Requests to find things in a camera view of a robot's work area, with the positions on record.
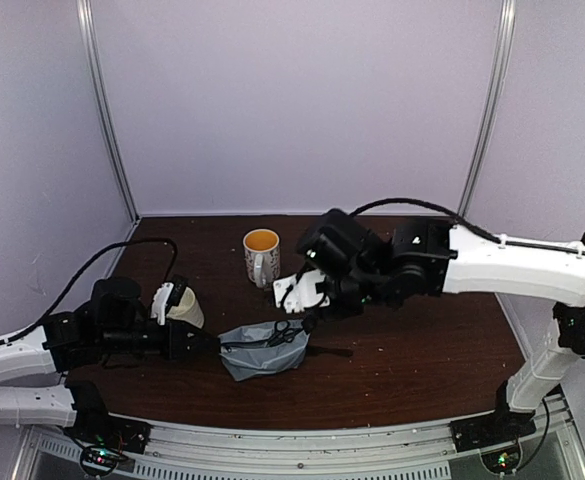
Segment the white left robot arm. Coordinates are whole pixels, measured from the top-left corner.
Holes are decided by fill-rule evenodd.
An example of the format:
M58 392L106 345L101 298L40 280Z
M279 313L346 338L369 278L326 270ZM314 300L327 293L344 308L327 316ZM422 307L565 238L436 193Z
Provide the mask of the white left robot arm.
M9 387L9 380L68 373L112 355L182 360L200 351L218 352L217 337L171 316L186 292L186 279L175 277L162 284L151 306L145 307L134 280L102 279L75 311L53 312L22 331L0 337L0 424L103 427L111 418L91 382L38 390Z

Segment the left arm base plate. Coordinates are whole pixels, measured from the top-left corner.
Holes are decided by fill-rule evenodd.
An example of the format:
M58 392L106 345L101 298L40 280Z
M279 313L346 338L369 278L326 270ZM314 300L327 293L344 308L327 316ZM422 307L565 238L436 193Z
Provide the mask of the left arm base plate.
M79 448L78 464L89 477L101 479L119 467L132 467L132 455L145 452L152 427L149 423L107 415L77 417L61 432Z

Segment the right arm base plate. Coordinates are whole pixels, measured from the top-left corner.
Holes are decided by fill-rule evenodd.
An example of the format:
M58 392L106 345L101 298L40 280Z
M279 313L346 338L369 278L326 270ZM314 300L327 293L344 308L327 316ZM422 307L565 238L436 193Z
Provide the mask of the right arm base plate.
M493 412L453 421L449 427L458 453L478 450L483 467L501 477L522 465L520 440L536 432L532 414Z

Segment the black hair comb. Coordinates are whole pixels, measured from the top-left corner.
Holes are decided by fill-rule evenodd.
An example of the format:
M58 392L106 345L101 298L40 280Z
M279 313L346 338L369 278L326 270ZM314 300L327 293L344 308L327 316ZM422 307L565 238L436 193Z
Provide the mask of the black hair comb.
M314 345L308 345L305 352L307 356L333 355L342 358L351 358L353 356L353 351L350 349L327 348Z

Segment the grey zippered pouch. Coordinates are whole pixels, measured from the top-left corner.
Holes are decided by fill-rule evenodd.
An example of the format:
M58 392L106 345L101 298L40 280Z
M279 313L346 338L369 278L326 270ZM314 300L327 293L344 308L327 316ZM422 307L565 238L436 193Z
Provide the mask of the grey zippered pouch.
M291 321L302 323L299 319ZM234 381L276 375L295 369L303 362L310 339L304 331L291 343L266 346L276 322L241 326L218 336L222 364Z

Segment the thinning scissors black handles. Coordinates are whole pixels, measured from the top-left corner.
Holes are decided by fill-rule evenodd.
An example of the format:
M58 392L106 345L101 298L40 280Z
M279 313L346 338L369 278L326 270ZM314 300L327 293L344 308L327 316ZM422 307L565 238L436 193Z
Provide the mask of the thinning scissors black handles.
M266 346L275 347L283 343L291 343L303 331L302 323L294 323L291 320L277 321L272 335L266 340Z

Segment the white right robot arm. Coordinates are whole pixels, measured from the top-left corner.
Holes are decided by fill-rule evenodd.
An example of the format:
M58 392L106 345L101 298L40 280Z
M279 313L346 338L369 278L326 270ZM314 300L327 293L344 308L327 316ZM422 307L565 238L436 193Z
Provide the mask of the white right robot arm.
M585 358L585 233L568 243L496 235L440 205L390 197L350 213L329 210L296 251L304 265L276 295L288 313L332 307L350 316L367 304L469 292L553 301L544 343L504 383L489 417L495 424L527 421Z

